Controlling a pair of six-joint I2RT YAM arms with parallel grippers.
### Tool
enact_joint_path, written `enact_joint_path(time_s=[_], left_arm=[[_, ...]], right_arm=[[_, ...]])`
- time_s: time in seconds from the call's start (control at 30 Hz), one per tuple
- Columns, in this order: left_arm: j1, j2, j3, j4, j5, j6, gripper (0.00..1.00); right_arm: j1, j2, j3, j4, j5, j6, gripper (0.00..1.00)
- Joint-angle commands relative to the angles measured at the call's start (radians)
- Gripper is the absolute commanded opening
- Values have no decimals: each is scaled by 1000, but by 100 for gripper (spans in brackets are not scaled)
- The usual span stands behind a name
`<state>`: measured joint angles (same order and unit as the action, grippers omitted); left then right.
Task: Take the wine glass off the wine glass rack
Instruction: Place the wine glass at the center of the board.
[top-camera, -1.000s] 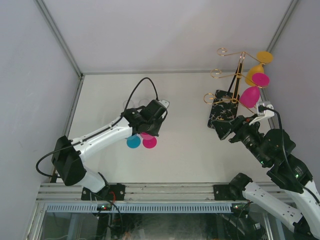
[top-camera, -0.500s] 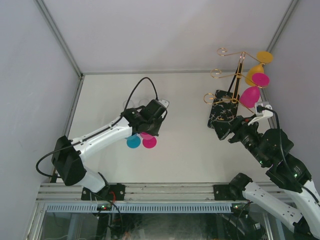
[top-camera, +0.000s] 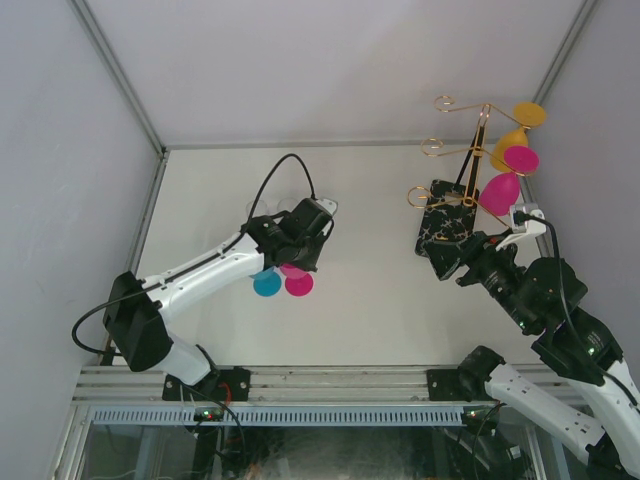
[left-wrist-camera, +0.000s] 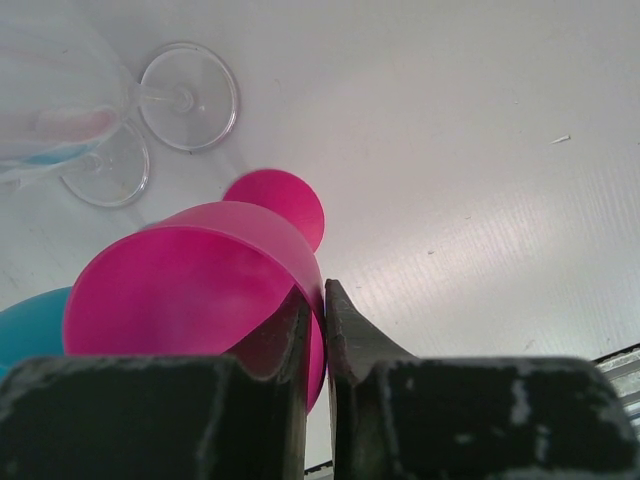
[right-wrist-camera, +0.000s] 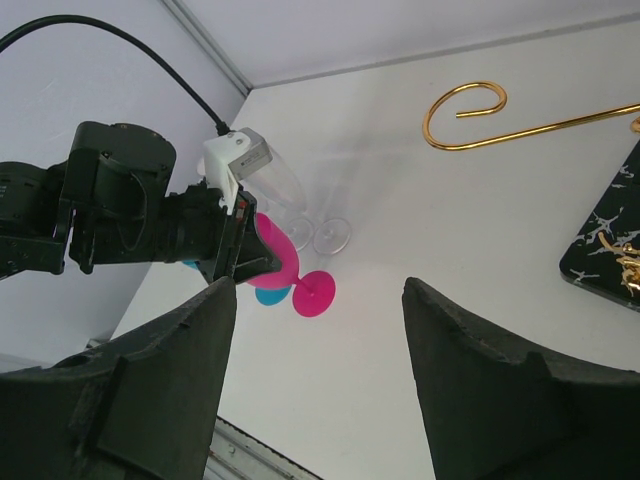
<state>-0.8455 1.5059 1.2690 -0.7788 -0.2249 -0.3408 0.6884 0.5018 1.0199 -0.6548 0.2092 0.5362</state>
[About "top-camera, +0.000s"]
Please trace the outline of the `pink wine glass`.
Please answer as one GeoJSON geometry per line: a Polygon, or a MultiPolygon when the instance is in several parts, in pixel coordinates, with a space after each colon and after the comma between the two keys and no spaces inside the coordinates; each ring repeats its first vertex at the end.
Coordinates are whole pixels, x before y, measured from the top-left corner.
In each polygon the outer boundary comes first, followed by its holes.
{"type": "Polygon", "coordinates": [[[314,279],[309,272],[289,264],[282,265],[280,271],[285,277],[285,289],[290,295],[303,297],[312,291],[314,279]]]}
{"type": "Polygon", "coordinates": [[[507,148],[502,160],[507,171],[491,179],[479,196],[479,204],[495,216],[509,213],[520,195],[520,179],[533,175],[540,164],[537,153],[521,145],[507,148]]]}

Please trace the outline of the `cyan wine glass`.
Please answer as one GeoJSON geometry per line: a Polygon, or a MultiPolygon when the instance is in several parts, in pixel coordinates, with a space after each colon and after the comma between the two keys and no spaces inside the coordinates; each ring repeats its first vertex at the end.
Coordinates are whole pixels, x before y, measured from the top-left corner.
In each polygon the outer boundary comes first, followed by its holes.
{"type": "Polygon", "coordinates": [[[251,278],[255,293],[261,297],[274,296],[282,287],[282,279],[273,267],[256,273],[251,278]]]}

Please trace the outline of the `clear champagne flute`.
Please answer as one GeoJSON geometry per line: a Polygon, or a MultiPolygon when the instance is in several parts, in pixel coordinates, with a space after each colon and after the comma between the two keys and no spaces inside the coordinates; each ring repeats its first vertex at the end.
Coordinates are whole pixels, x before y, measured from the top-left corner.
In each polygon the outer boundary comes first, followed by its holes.
{"type": "Polygon", "coordinates": [[[269,214],[269,208],[263,200],[253,200],[246,205],[246,214],[248,217],[256,218],[269,214]]]}
{"type": "Polygon", "coordinates": [[[295,209],[295,207],[298,205],[298,203],[299,203],[299,200],[295,197],[287,197],[287,198],[281,199],[277,203],[276,212],[281,212],[281,211],[292,212],[295,209]]]}

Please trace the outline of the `yellow wine glass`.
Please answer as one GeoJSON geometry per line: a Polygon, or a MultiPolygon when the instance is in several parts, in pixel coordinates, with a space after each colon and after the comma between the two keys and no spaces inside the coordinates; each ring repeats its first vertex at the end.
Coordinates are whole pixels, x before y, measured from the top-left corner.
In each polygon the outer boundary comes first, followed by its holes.
{"type": "Polygon", "coordinates": [[[528,146],[527,131],[541,126],[546,121],[546,111],[533,102],[521,102],[513,107],[515,130],[505,133],[496,143],[491,153],[490,162],[494,169],[506,173],[509,167],[504,160],[506,150],[513,146],[528,146]]]}

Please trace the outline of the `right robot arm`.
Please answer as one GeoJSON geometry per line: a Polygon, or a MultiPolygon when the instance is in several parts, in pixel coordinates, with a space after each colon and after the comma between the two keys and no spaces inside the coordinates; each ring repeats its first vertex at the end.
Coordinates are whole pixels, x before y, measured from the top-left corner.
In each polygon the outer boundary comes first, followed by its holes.
{"type": "Polygon", "coordinates": [[[476,232],[461,242],[430,242],[425,250],[441,280],[467,267],[457,284],[482,286],[524,335],[534,337],[532,350],[593,414],[533,385],[486,346],[475,347],[456,368],[429,370],[430,398],[501,401],[561,440],[592,478],[638,478],[639,390],[619,343],[580,308],[587,287],[559,254],[521,267],[512,238],[511,232],[476,232]]]}

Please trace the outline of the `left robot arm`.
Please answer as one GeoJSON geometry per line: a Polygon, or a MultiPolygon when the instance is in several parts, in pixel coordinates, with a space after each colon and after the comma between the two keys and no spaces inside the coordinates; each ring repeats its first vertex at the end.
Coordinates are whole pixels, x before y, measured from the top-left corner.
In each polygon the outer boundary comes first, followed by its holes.
{"type": "Polygon", "coordinates": [[[196,399],[215,395],[220,372],[205,349],[167,326],[217,290],[271,268],[314,272],[334,227],[338,204],[305,198],[291,211],[249,219],[228,240],[161,274],[138,279],[119,275],[105,308],[104,326],[133,372],[160,370],[196,399]]]}

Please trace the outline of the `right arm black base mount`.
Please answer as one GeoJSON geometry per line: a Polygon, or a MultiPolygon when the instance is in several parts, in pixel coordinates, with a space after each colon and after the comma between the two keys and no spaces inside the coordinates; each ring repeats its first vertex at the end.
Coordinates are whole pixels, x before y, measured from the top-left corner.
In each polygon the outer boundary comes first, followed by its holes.
{"type": "Polygon", "coordinates": [[[436,368],[426,371],[431,401],[471,401],[475,399],[473,377],[460,368],[436,368]]]}

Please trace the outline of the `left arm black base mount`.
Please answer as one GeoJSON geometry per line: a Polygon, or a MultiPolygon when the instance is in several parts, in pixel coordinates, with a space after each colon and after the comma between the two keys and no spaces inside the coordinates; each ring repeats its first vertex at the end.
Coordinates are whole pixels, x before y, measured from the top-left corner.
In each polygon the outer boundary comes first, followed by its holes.
{"type": "Polygon", "coordinates": [[[222,368],[215,379],[204,379],[195,386],[184,385],[177,377],[166,375],[162,399],[164,401],[215,400],[229,404],[245,402],[249,398],[251,372],[241,367],[222,368]]]}

